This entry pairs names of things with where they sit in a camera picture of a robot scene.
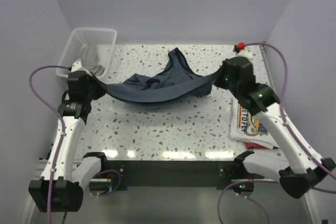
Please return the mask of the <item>blue tank top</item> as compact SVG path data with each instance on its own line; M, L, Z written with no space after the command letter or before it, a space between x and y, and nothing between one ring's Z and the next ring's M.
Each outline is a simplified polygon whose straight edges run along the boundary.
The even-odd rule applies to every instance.
M120 84L106 85L111 97L136 104L159 104L187 96L203 97L211 93L213 75L201 76L189 67L185 56L175 48L168 53L164 70L153 77L134 74Z

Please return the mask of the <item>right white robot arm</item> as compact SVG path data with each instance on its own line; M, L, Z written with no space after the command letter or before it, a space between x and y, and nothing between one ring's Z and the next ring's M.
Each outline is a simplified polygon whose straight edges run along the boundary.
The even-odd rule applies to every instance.
M280 109L280 99L273 89L256 81L253 64L245 57L225 59L214 76L213 84L229 90L238 103L269 131L289 166L259 172L280 183L283 190L299 199L335 169L333 159L323 158L298 132Z

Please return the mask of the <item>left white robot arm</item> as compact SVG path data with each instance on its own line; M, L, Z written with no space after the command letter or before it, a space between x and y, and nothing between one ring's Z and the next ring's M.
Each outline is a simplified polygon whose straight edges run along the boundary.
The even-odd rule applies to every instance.
M103 178L109 165L103 152L84 155L74 167L77 145L87 118L91 102L103 96L99 80L85 70L68 75L68 90L61 105L55 110L58 117L57 133L47 164L40 177L32 180L28 191L41 212L77 212L83 201L83 191L91 179Z

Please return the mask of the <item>grey garment in basket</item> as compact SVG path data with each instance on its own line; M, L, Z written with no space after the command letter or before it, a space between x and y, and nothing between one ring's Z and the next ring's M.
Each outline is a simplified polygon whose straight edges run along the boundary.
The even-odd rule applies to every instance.
M81 60L83 67L89 72L92 72L95 76L101 76L104 73L105 67L101 63L95 43L83 46L78 58Z

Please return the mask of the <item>white plastic laundry basket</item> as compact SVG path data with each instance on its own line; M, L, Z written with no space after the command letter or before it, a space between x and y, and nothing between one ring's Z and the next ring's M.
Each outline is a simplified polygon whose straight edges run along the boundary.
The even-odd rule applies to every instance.
M98 64L104 67L101 74L96 74L103 79L108 71L117 39L117 31L107 28L76 28L72 31L63 50L58 64L70 68L79 59L80 51L89 44L95 44Z

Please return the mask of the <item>folded white printed shirt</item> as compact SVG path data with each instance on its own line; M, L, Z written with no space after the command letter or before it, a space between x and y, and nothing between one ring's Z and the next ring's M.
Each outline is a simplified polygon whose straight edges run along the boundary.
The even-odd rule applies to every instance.
M255 144L266 149L279 148L269 131L254 116L232 98L229 136L247 144Z

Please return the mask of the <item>folded red shirt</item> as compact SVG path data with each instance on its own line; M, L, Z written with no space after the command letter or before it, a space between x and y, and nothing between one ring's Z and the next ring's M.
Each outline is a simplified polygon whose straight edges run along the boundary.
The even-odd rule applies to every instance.
M255 143L245 143L245 146L248 150L272 150L274 147L273 146L262 146L259 144L255 144Z

